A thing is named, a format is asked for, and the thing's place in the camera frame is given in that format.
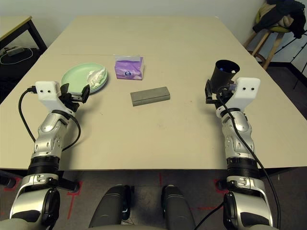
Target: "green plate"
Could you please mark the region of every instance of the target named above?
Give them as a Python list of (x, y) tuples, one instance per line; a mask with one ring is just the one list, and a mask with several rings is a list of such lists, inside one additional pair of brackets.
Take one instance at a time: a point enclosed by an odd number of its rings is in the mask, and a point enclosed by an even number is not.
[[(81, 95), (81, 92), (88, 84), (87, 76), (90, 71), (100, 70), (103, 69), (104, 66), (99, 65), (97, 63), (83, 63), (78, 66), (75, 66), (68, 70), (62, 77), (62, 85), (69, 83), (68, 92), (75, 95)], [(100, 84), (94, 88), (90, 89), (90, 93), (96, 92), (97, 90), (101, 89), (104, 84), (106, 83), (107, 79), (107, 71), (105, 71)]]

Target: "desk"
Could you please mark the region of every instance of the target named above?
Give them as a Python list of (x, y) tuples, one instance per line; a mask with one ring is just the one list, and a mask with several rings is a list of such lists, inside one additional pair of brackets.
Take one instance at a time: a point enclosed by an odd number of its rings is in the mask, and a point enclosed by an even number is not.
[[(97, 36), (88, 36), (88, 27)], [(119, 29), (121, 37), (115, 36)], [(144, 79), (116, 79), (113, 53), (144, 56)], [(0, 167), (29, 165), (33, 142), (18, 114), (20, 94), (36, 81), (60, 81), (71, 67), (96, 62), (106, 66), (109, 81), (77, 111), (82, 134), (63, 152), (61, 170), (225, 169), (221, 121), (204, 99), (205, 83), (219, 59), (236, 62), (237, 77), (261, 79), (258, 96), (245, 112), (263, 165), (306, 166), (307, 121), (217, 18), (88, 16), (60, 35), (0, 105)], [(168, 87), (170, 100), (132, 106), (130, 92), (162, 86)], [(37, 136), (47, 109), (37, 95), (27, 95), (23, 112)], [(77, 135), (71, 129), (67, 143)]]
[(0, 49), (28, 30), (40, 51), (47, 49), (42, 37), (32, 22), (31, 16), (1, 16), (0, 17)]

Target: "wall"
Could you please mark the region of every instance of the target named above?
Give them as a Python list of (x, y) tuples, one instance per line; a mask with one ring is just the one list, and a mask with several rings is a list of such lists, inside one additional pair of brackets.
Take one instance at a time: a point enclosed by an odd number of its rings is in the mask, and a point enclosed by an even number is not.
[[(1, 0), (0, 15), (32, 15), (47, 46), (77, 15), (134, 14), (218, 16), (239, 42), (243, 43), (251, 34), (256, 12), (263, 2), (264, 0)], [(291, 40), (291, 37), (292, 33), (286, 34), (283, 44)], [(301, 39), (292, 43), (274, 61), (290, 61), (303, 41)], [(263, 55), (267, 55), (272, 43), (271, 38), (261, 52)], [(30, 35), (26, 33), (17, 38), (14, 44), (35, 47)], [(303, 67), (304, 55), (306, 57), (306, 51), (294, 62), (299, 69)]]

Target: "gray rectangular block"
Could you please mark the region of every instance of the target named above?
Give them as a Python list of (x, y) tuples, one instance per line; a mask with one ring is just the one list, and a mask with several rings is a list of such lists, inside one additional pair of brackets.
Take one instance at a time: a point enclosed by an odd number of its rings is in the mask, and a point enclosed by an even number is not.
[(130, 94), (133, 106), (160, 102), (170, 99), (170, 94), (167, 87), (131, 92)]

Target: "wooden stool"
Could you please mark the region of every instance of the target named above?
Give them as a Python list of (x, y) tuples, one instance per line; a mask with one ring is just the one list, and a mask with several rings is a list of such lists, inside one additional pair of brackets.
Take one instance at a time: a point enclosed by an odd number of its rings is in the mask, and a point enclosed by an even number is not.
[[(258, 23), (260, 21), (260, 12), (257, 13), (256, 16), (256, 23)], [(264, 43), (267, 41), (267, 39), (269, 38), (271, 33), (277, 32), (278, 35), (274, 41), (273, 47), (267, 57), (267, 59), (264, 58), (264, 56), (260, 55), (259, 52), (261, 50), (261, 48), (263, 47)], [(280, 43), (282, 42), (283, 39), (283, 35), (285, 33), (290, 32), (290, 30), (288, 30), (287, 28), (284, 28), (282, 26), (272, 26), (270, 28), (268, 28), (267, 32), (264, 34), (264, 36), (262, 37), (262, 39), (260, 40), (260, 42), (258, 43), (258, 45), (256, 46), (256, 48), (253, 51), (249, 51), (249, 53), (254, 56), (254, 57), (258, 57), (260, 58), (260, 60), (262, 61), (261, 66), (264, 69), (267, 69), (267, 67), (269, 66), (269, 63), (271, 62), (275, 51), (277, 50), (278, 46), (280, 45)], [(254, 37), (257, 35), (256, 32), (253, 32), (253, 34), (248, 38), (248, 40), (243, 44), (244, 48), (246, 48), (249, 43), (254, 39)]]

